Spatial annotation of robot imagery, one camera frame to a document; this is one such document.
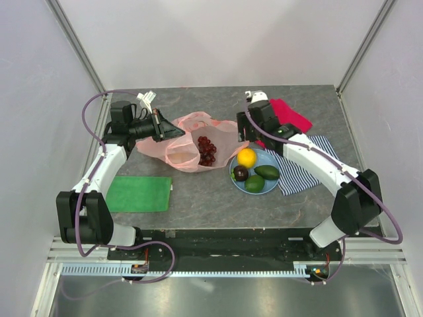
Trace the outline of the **yellow lemon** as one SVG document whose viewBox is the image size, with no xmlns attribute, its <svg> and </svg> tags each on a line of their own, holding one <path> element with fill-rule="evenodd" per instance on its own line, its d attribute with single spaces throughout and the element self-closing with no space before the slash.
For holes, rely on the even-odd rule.
<svg viewBox="0 0 423 317">
<path fill-rule="evenodd" d="M 257 154 L 253 149 L 245 148 L 237 154 L 238 165 L 245 168 L 252 168 L 257 162 Z"/>
</svg>

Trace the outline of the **pink plastic bag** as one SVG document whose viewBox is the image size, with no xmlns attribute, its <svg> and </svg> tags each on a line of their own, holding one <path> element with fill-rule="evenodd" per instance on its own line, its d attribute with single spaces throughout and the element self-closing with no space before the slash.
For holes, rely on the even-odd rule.
<svg viewBox="0 0 423 317">
<path fill-rule="evenodd" d="M 183 129 L 186 134 L 176 139 L 155 142 L 152 138 L 143 139 L 136 143 L 138 152 L 152 158 L 159 159 L 181 172 L 205 172 L 226 167 L 235 157 L 238 142 L 237 123 L 230 120 L 215 120 L 205 112 L 192 112 L 186 116 L 173 120 L 173 124 Z M 199 165 L 200 153 L 197 148 L 199 136 L 208 137 L 217 147 L 215 162 L 211 167 Z M 197 154 L 186 164 L 173 164 L 168 155 L 177 152 Z"/>
</svg>

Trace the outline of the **purple grape bunch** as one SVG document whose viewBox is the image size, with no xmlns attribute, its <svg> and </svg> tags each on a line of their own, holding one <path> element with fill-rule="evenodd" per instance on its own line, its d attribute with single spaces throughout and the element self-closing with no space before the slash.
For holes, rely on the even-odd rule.
<svg viewBox="0 0 423 317">
<path fill-rule="evenodd" d="M 217 147 L 206 136 L 199 136 L 197 142 L 200 153 L 199 165 L 211 167 L 215 162 Z"/>
</svg>

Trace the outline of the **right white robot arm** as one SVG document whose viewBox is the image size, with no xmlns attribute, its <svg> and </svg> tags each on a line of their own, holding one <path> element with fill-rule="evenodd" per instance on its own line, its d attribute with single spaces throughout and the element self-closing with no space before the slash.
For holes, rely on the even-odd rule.
<svg viewBox="0 0 423 317">
<path fill-rule="evenodd" d="M 309 233 L 304 255 L 317 260 L 327 246 L 359 233 L 383 210 L 379 178 L 340 162 L 314 144 L 300 129 L 282 125 L 270 101 L 261 92 L 247 98 L 247 107 L 237 114 L 240 141 L 261 141 L 279 157 L 310 173 L 334 196 L 331 214 Z"/>
</svg>

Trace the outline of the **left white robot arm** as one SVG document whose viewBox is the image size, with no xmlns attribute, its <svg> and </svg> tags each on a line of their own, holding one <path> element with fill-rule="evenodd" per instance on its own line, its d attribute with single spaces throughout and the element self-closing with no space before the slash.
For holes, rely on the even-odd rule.
<svg viewBox="0 0 423 317">
<path fill-rule="evenodd" d="M 56 207 L 64 243 L 122 246 L 122 252 L 131 260 L 144 255 L 145 244 L 138 240 L 140 229 L 116 224 L 106 195 L 138 139 L 162 142 L 182 137 L 185 132 L 157 108 L 142 118 L 135 115 L 135 109 L 135 104 L 128 101 L 112 103 L 110 121 L 94 162 L 72 190 L 58 193 Z"/>
</svg>

